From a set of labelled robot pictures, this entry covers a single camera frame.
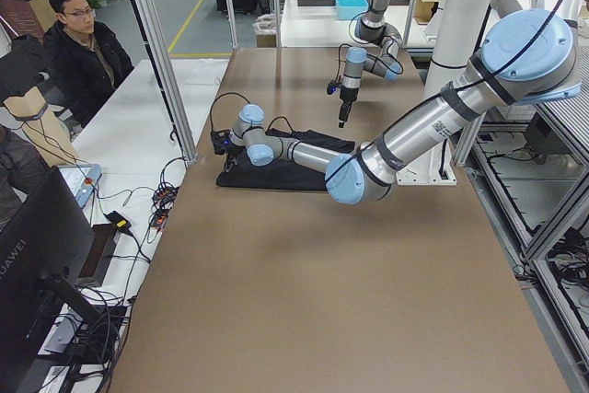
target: sticker label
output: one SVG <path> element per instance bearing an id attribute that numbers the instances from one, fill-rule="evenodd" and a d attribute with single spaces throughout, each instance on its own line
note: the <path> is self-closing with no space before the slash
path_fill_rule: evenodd
<path id="1" fill-rule="evenodd" d="M 436 141 L 442 142 L 453 133 L 457 132 L 460 126 L 452 120 L 436 120 L 427 127 L 427 133 Z"/>
<path id="2" fill-rule="evenodd" d="M 65 382 L 68 369 L 69 367 L 66 365 L 54 365 L 45 377 L 43 388 L 39 390 L 39 393 L 59 393 Z"/>

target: computer monitor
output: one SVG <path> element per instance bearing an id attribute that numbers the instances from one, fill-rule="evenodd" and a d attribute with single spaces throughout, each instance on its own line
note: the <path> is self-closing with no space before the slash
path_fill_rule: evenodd
<path id="1" fill-rule="evenodd" d="M 18 390 L 64 302 L 84 319 L 99 318 L 72 286 L 93 239 L 58 168 L 0 232 L 1 391 Z"/>

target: black cloth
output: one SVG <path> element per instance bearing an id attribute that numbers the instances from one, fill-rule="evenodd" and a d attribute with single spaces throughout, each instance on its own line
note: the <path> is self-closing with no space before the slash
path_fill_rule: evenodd
<path id="1" fill-rule="evenodd" d="M 6 136 L 0 142 L 0 230 L 22 204 L 13 188 L 29 194 L 49 170 L 31 143 L 8 129 L 5 132 Z"/>
<path id="2" fill-rule="evenodd" d="M 96 53 L 71 39 L 63 23 L 56 21 L 43 38 L 50 57 L 50 77 L 65 94 L 67 108 L 82 126 L 90 122 L 133 70 L 131 58 L 109 27 L 94 22 L 94 38 L 112 67 L 114 85 Z"/>
<path id="3" fill-rule="evenodd" d="M 350 153 L 354 149 L 354 142 L 311 130 L 285 133 L 270 129 L 266 134 L 274 137 L 296 138 L 301 142 L 343 154 Z M 217 186 L 285 191 L 326 191 L 325 174 L 290 161 L 274 160 L 269 165 L 255 167 L 249 161 L 245 151 L 238 154 L 235 160 L 235 163 L 228 163 L 228 170 L 219 174 L 216 180 Z"/>

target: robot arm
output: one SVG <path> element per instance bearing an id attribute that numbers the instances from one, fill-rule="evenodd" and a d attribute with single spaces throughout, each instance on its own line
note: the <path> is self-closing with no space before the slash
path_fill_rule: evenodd
<path id="1" fill-rule="evenodd" d="M 385 21 L 389 3 L 390 0 L 370 0 L 368 11 L 357 20 L 354 32 L 356 39 L 379 46 L 380 54 L 374 56 L 364 49 L 360 52 L 359 48 L 350 48 L 341 81 L 336 79 L 328 84 L 328 94 L 335 92 L 337 87 L 341 89 L 340 99 L 343 103 L 340 108 L 340 127 L 348 120 L 352 104 L 358 97 L 363 71 L 391 81 L 402 73 L 397 60 L 401 35 L 393 25 Z"/>
<path id="2" fill-rule="evenodd" d="M 260 126 L 263 111 L 256 105 L 239 114 L 231 141 L 248 149 L 254 165 L 286 158 L 325 171 L 328 192 L 338 202 L 379 200 L 413 159 L 492 107 L 558 87 L 571 75 L 575 59 L 574 37 L 564 20 L 543 9 L 519 11 L 492 28 L 462 76 L 354 156 L 267 136 Z"/>

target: power adapter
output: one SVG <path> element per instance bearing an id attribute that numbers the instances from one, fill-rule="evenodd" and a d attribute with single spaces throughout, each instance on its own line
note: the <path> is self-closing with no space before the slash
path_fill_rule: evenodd
<path id="1" fill-rule="evenodd" d="M 129 230 L 131 228 L 131 222 L 117 211 L 112 211 L 110 214 L 105 214 L 104 216 L 111 223 L 114 223 L 123 234 L 131 234 Z"/>

